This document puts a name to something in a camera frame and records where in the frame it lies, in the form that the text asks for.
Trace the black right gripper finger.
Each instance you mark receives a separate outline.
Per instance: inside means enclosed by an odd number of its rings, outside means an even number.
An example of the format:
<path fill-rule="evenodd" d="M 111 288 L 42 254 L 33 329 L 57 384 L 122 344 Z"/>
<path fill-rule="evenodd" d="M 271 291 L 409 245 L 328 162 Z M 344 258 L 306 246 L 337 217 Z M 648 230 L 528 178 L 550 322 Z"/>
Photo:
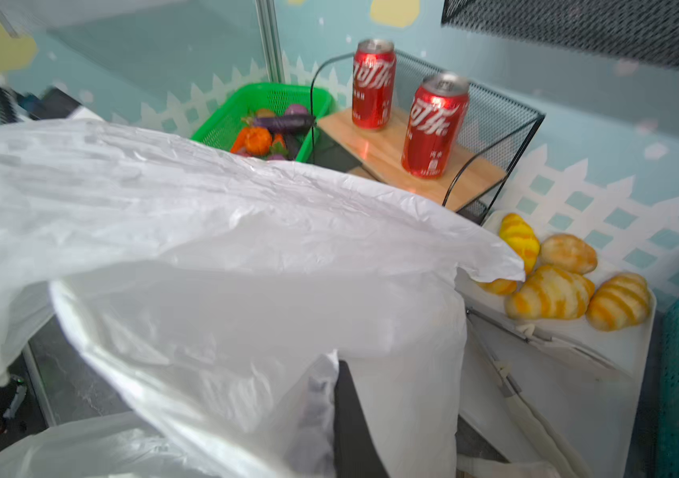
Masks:
<path fill-rule="evenodd" d="M 335 383 L 333 463 L 338 478 L 387 478 L 365 419 L 348 364 L 339 362 Z"/>

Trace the white plastic grocery bag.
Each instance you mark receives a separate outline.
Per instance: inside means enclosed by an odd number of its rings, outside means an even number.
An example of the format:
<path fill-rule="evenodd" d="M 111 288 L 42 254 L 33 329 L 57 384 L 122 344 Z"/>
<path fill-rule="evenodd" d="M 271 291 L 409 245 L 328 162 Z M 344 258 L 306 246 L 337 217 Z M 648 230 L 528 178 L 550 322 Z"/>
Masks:
<path fill-rule="evenodd" d="M 344 173 L 104 121 L 0 127 L 0 376 L 56 316 L 142 419 L 225 477 L 333 474 L 353 378 L 391 477 L 451 477 L 459 272 L 522 277 L 480 226 Z"/>

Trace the canvas tote bag yellow handles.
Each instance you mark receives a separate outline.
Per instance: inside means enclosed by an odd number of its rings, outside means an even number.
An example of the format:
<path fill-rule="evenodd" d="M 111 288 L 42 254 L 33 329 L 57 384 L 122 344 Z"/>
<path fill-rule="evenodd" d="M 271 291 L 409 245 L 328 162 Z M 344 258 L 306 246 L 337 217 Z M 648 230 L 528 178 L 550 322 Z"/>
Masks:
<path fill-rule="evenodd" d="M 483 458 L 457 456 L 457 476 L 475 478 L 560 478 L 548 462 L 502 463 Z"/>

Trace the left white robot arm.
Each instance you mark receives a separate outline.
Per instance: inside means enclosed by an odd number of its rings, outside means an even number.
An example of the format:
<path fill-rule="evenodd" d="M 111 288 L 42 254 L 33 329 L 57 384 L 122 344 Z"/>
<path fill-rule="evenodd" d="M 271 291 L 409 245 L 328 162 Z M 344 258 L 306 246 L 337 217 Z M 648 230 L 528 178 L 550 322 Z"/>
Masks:
<path fill-rule="evenodd" d="M 0 77 L 0 125 L 62 119 L 102 121 L 100 116 L 58 87 L 50 87 L 38 97 L 15 91 Z"/>

